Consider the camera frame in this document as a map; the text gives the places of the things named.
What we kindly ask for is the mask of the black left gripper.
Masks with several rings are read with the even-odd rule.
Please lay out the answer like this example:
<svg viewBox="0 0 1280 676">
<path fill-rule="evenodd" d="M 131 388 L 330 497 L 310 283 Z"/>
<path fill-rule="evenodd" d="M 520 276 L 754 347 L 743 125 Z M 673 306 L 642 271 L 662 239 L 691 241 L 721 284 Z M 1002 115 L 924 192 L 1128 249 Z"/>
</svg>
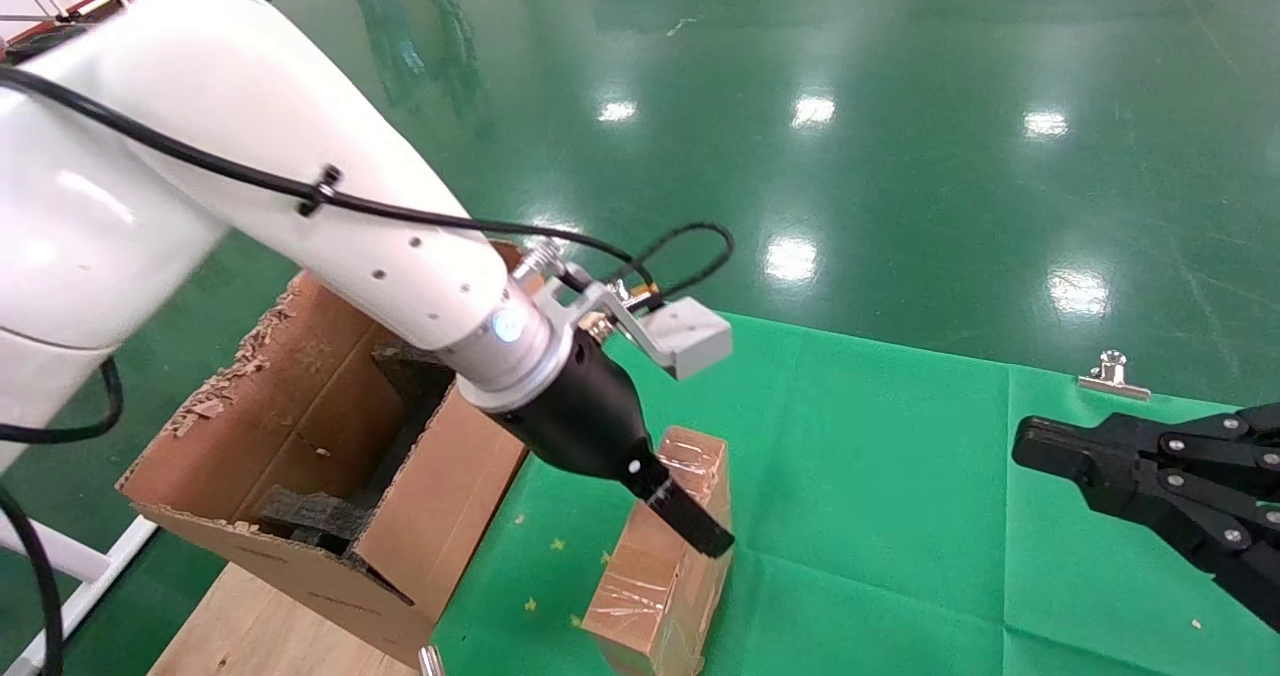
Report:
<svg viewBox="0 0 1280 676">
<path fill-rule="evenodd" d="M 490 417 L 549 466 L 622 484 L 698 553 L 718 559 L 735 545 L 658 460 L 636 385 L 585 332 L 541 393 Z"/>
</svg>

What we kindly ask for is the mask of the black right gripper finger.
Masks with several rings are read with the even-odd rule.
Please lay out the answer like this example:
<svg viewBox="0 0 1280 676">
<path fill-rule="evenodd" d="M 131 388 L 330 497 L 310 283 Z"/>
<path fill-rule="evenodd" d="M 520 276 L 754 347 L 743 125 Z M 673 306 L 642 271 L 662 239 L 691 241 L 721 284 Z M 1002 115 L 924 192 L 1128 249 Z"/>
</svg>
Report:
<svg viewBox="0 0 1280 676">
<path fill-rule="evenodd" d="M 1016 465 L 1074 483 L 1091 510 L 1155 533 L 1277 629 L 1277 466 L 1164 467 L 1134 455 L 1019 451 Z"/>
<path fill-rule="evenodd" d="M 1028 416 L 1015 430 L 1012 460 L 1083 490 L 1128 488 L 1148 462 L 1253 497 L 1276 497 L 1277 406 L 1179 424 L 1112 414 L 1092 428 Z"/>
</svg>

